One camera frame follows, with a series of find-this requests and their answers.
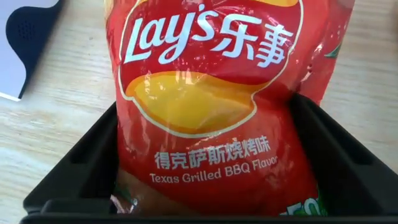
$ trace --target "wooden table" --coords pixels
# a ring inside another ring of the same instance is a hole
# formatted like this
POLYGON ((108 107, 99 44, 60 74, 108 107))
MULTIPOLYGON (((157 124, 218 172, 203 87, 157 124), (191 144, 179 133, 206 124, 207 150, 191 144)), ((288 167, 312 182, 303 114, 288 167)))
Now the wooden table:
MULTIPOLYGON (((68 1, 21 102, 0 99, 0 223, 115 99, 103 1, 68 1)), ((357 0, 322 106, 398 172, 398 7, 357 0)))

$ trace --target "lay's chip bag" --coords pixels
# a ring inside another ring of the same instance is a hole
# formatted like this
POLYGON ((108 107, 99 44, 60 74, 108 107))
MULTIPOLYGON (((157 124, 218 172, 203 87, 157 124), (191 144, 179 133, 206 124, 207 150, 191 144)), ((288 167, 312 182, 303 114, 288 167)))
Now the lay's chip bag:
POLYGON ((141 215, 326 215, 287 102, 320 102, 354 0, 105 0, 115 196, 141 215))

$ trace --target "red chip bag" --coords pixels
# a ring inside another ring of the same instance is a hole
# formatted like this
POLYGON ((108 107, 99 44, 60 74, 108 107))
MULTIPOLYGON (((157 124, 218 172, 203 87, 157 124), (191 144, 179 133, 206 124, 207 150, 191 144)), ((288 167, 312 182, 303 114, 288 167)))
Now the red chip bag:
POLYGON ((320 102, 353 0, 107 0, 122 212, 326 215, 287 107, 320 102))

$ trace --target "white device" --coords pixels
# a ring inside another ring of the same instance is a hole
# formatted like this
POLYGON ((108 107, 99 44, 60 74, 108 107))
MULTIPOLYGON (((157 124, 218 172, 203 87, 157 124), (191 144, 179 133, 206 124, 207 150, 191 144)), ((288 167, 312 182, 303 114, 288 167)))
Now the white device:
POLYGON ((63 0, 0 1, 0 97, 19 101, 63 0))

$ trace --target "yellow potato chip graphic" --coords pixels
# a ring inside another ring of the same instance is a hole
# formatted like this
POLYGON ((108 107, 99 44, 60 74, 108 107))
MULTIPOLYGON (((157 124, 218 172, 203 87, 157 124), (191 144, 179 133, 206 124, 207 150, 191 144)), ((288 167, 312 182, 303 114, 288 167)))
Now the yellow potato chip graphic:
POLYGON ((149 117, 169 129, 200 134, 228 128, 254 110, 252 94, 262 85, 231 83, 199 72, 160 72, 131 82, 134 97, 149 117))
POLYGON ((267 4, 271 4, 274 6, 280 6, 280 7, 290 7, 296 5, 299 0, 255 0, 267 4))

